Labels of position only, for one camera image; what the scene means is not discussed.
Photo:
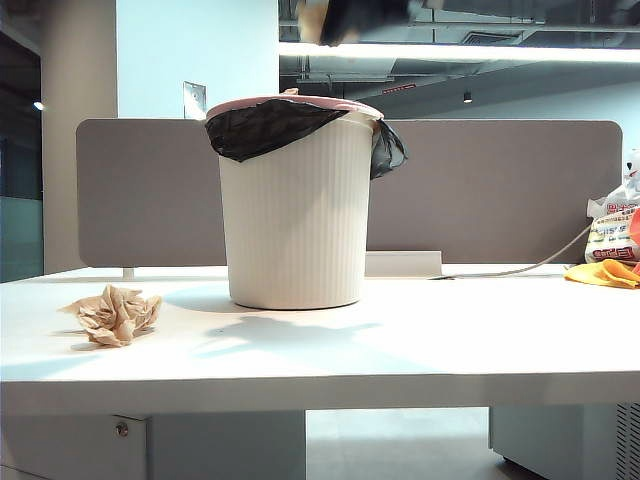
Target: floor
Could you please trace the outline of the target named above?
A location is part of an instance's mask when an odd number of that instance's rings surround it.
[[[544,480],[488,447],[488,409],[307,412],[308,480]]]

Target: gray desk divider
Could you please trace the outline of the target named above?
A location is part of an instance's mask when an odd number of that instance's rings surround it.
[[[534,263],[620,183],[607,121],[404,120],[409,162],[371,184],[369,250],[446,263]],[[77,131],[80,255],[89,266],[224,265],[217,155],[194,120],[86,120]],[[578,261],[584,242],[559,261]]]

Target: ceiling light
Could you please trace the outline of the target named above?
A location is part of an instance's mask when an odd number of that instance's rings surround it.
[[[640,63],[640,49],[610,48],[486,47],[389,43],[356,43],[326,47],[311,43],[280,42],[279,53],[282,56],[407,58],[459,62],[513,60],[525,62]]]

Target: white wall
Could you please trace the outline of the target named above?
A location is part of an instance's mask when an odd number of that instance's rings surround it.
[[[625,155],[631,148],[640,147],[640,82],[490,105],[482,104],[482,92],[474,92],[474,98],[471,105],[465,106],[461,102],[459,109],[429,115],[428,118],[613,120],[622,128]],[[416,104],[398,109],[397,114],[402,118],[423,116],[420,115],[420,105]]]
[[[78,254],[75,132],[85,118],[116,116],[115,0],[55,0],[45,7],[44,261],[45,273],[51,273],[83,265]]]
[[[278,92],[275,0],[117,0],[118,114],[182,118],[182,82],[209,107]]]

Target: cable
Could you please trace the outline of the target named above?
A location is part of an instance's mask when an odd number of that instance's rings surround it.
[[[519,268],[517,270],[508,270],[506,272],[491,272],[491,273],[458,273],[453,275],[440,275],[437,277],[430,277],[427,280],[453,280],[455,278],[478,278],[478,277],[505,277],[507,275],[515,275],[516,273],[528,272],[529,270],[533,270],[534,268],[541,267],[542,265],[546,265],[549,262],[552,262],[557,257],[566,252],[569,247],[575,244],[578,240],[580,240],[586,233],[591,230],[591,225],[582,230],[573,240],[567,243],[564,247],[558,250],[556,253],[551,255],[549,258],[542,260],[541,262],[536,263],[535,265],[531,265],[529,267]]]

